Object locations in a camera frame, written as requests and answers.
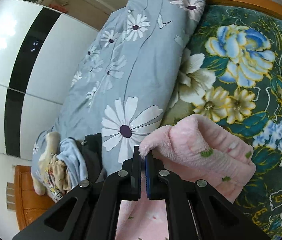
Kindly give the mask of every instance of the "wooden headboard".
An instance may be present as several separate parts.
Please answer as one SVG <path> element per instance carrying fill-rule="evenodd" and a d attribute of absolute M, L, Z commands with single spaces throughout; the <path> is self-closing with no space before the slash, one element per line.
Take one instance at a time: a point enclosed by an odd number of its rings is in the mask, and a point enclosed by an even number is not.
<path fill-rule="evenodd" d="M 48 195 L 35 193 L 31 177 L 31 167 L 16 166 L 14 173 L 15 205 L 19 230 L 24 229 L 54 205 Z"/>
<path fill-rule="evenodd" d="M 271 0 L 207 0 L 207 4 L 243 7 L 282 20 L 282 5 Z"/>

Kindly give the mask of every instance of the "white daisy print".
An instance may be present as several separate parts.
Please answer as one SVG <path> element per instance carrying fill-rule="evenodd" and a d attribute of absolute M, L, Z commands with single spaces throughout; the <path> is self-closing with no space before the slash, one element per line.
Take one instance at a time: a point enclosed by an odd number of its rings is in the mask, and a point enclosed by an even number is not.
<path fill-rule="evenodd" d="M 171 4 L 181 4 L 180 8 L 188 11 L 189 18 L 199 21 L 203 13 L 205 2 L 202 0 L 169 0 Z"/>
<path fill-rule="evenodd" d="M 94 61 L 99 57 L 100 50 L 97 50 L 96 46 L 91 46 L 86 56 L 84 57 L 83 63 L 86 64 L 89 60 Z"/>
<path fill-rule="evenodd" d="M 87 95 L 87 99 L 90 100 L 90 102 L 88 103 L 88 106 L 91 106 L 91 104 L 92 104 L 92 99 L 94 98 L 94 95 L 95 95 L 95 93 L 96 93 L 96 91 L 97 91 L 99 85 L 100 85 L 100 82 L 97 81 L 97 82 L 96 82 L 96 85 L 92 88 L 91 92 L 88 92 L 88 93 L 86 94 L 86 95 Z"/>
<path fill-rule="evenodd" d="M 115 40 L 120 36 L 119 33 L 114 33 L 114 30 L 105 31 L 102 35 L 104 38 L 101 39 L 101 41 L 106 41 L 104 44 L 104 47 L 107 47 L 109 44 L 112 44 L 115 42 Z"/>
<path fill-rule="evenodd" d="M 111 136 L 111 138 L 104 141 L 102 145 L 108 152 L 121 142 L 118 162 L 123 163 L 128 159 L 128 147 L 133 152 L 135 145 L 139 145 L 147 134 L 159 127 L 161 120 L 148 123 L 162 114 L 163 109 L 150 106 L 132 120 L 137 109 L 137 97 L 128 97 L 124 108 L 121 98 L 114 104 L 115 110 L 109 105 L 104 110 L 106 117 L 102 118 L 102 125 L 105 127 L 101 129 L 102 137 Z"/>
<path fill-rule="evenodd" d="M 184 48 L 186 46 L 186 44 L 188 44 L 190 39 L 190 35 L 185 33 L 185 31 L 182 29 L 182 35 L 176 35 L 176 37 L 174 38 L 174 40 L 176 41 L 176 43 L 178 43 L 182 48 Z"/>
<path fill-rule="evenodd" d="M 96 76 L 97 72 L 100 72 L 102 68 L 100 67 L 103 64 L 103 60 L 97 59 L 92 66 L 90 66 L 90 69 L 87 73 L 87 82 L 89 82 L 92 78 Z"/>
<path fill-rule="evenodd" d="M 32 149 L 32 155 L 36 155 L 38 153 L 38 150 L 39 150 L 39 145 L 38 143 L 35 143 Z"/>
<path fill-rule="evenodd" d="M 129 41 L 133 38 L 133 41 L 143 37 L 143 33 L 150 27 L 150 22 L 145 22 L 147 17 L 142 14 L 137 15 L 137 19 L 133 17 L 132 14 L 128 15 L 127 20 L 127 31 L 126 31 L 126 40 Z"/>
<path fill-rule="evenodd" d="M 72 82 L 71 82 L 71 87 L 73 87 L 73 85 L 80 79 L 82 79 L 82 72 L 80 70 L 77 71 L 77 73 L 75 73 Z"/>
<path fill-rule="evenodd" d="M 118 61 L 111 62 L 107 67 L 108 71 L 104 76 L 104 82 L 102 86 L 102 93 L 104 94 L 107 90 L 113 88 L 112 80 L 113 78 L 121 79 L 123 77 L 124 71 L 119 71 L 120 68 L 124 67 L 127 63 L 125 56 L 121 56 Z"/>

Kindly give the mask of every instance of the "green floral blanket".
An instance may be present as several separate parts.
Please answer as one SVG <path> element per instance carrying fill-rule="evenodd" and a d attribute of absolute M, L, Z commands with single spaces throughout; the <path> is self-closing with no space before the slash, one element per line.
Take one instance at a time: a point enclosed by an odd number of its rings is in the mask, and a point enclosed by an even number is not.
<path fill-rule="evenodd" d="M 184 37 L 176 36 L 177 42 Z M 254 147 L 256 173 L 235 205 L 282 236 L 282 21 L 207 6 L 182 56 L 162 125 L 202 114 Z"/>

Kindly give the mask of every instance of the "daisy flower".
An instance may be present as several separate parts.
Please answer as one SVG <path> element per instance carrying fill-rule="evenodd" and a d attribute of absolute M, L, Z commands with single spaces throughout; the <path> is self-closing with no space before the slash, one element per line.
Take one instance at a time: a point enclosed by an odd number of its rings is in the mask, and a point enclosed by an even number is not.
<path fill-rule="evenodd" d="M 32 149 L 32 155 L 36 155 L 38 150 L 39 150 L 39 145 L 38 143 L 35 143 Z"/>
<path fill-rule="evenodd" d="M 147 27 L 150 27 L 150 22 L 145 22 L 147 17 L 145 15 L 138 14 L 137 19 L 133 17 L 132 14 L 128 15 L 127 20 L 127 31 L 125 33 L 126 40 L 129 41 L 133 38 L 133 41 L 135 41 L 138 38 L 143 37 L 143 33 L 148 29 Z"/>
<path fill-rule="evenodd" d="M 255 103 L 252 102 L 254 97 L 254 93 L 248 93 L 246 89 L 240 91 L 237 88 L 231 97 L 227 122 L 229 124 L 233 124 L 235 120 L 242 122 L 244 116 L 250 116 L 252 114 L 251 110 L 255 108 Z"/>
<path fill-rule="evenodd" d="M 73 87 L 73 85 L 80 79 L 82 79 L 81 77 L 82 72 L 80 70 L 77 71 L 77 73 L 74 75 L 72 82 L 71 82 L 71 87 Z"/>
<path fill-rule="evenodd" d="M 97 81 L 97 82 L 96 82 L 96 86 L 92 88 L 91 92 L 86 93 L 87 99 L 90 100 L 88 106 L 91 106 L 91 104 L 92 104 L 92 99 L 94 98 L 94 95 L 95 95 L 95 93 L 96 93 L 96 91 L 97 91 L 97 89 L 98 89 L 98 87 L 99 87 L 99 84 L 100 84 L 100 82 Z"/>
<path fill-rule="evenodd" d="M 83 63 L 86 64 L 88 60 L 94 61 L 97 57 L 99 57 L 100 50 L 97 50 L 96 46 L 91 46 L 88 50 L 86 56 L 84 57 Z"/>
<path fill-rule="evenodd" d="M 103 60 L 96 60 L 93 66 L 90 66 L 90 69 L 87 74 L 87 82 L 95 77 L 97 72 L 100 72 L 102 68 L 100 67 L 103 64 Z"/>
<path fill-rule="evenodd" d="M 108 71 L 104 77 L 102 93 L 104 94 L 107 90 L 113 88 L 112 80 L 114 78 L 121 79 L 124 71 L 118 71 L 120 68 L 124 67 L 127 63 L 125 56 L 121 56 L 118 61 L 113 61 L 107 67 Z"/>
<path fill-rule="evenodd" d="M 137 103 L 137 97 L 128 97 L 123 107 L 121 98 L 119 98 L 114 102 L 115 110 L 109 105 L 104 110 L 106 117 L 102 118 L 102 125 L 105 127 L 101 129 L 102 137 L 111 137 L 105 140 L 102 146 L 108 152 L 121 142 L 119 163 L 128 159 L 128 147 L 133 152 L 134 146 L 139 145 L 147 134 L 159 127 L 161 122 L 160 120 L 148 124 L 163 113 L 163 109 L 159 109 L 158 106 L 150 106 L 132 120 Z"/>
<path fill-rule="evenodd" d="M 181 4 L 180 8 L 188 11 L 189 18 L 199 21 L 203 13 L 205 2 L 201 0 L 169 0 L 171 4 Z"/>
<path fill-rule="evenodd" d="M 119 33 L 114 33 L 114 30 L 105 31 L 102 35 L 104 38 L 101 39 L 101 41 L 106 41 L 104 44 L 104 47 L 107 47 L 109 44 L 114 43 L 115 40 L 119 37 Z"/>
<path fill-rule="evenodd" d="M 227 116 L 227 107 L 230 103 L 228 91 L 222 87 L 213 87 L 208 90 L 201 102 L 193 102 L 197 108 L 193 110 L 196 114 L 202 114 L 214 122 L 219 122 L 220 119 Z"/>

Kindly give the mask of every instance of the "pink fleece blanket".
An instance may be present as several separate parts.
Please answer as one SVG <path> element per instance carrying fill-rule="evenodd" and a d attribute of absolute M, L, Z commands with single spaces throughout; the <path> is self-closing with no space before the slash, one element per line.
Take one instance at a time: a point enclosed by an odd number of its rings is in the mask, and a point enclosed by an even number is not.
<path fill-rule="evenodd" d="M 183 180 L 205 179 L 231 203 L 256 169 L 251 161 L 252 146 L 198 114 L 153 131 L 139 147 L 142 157 L 150 150 L 167 170 Z M 168 238 L 165 201 L 147 199 L 141 174 L 141 199 L 121 202 L 116 239 Z"/>

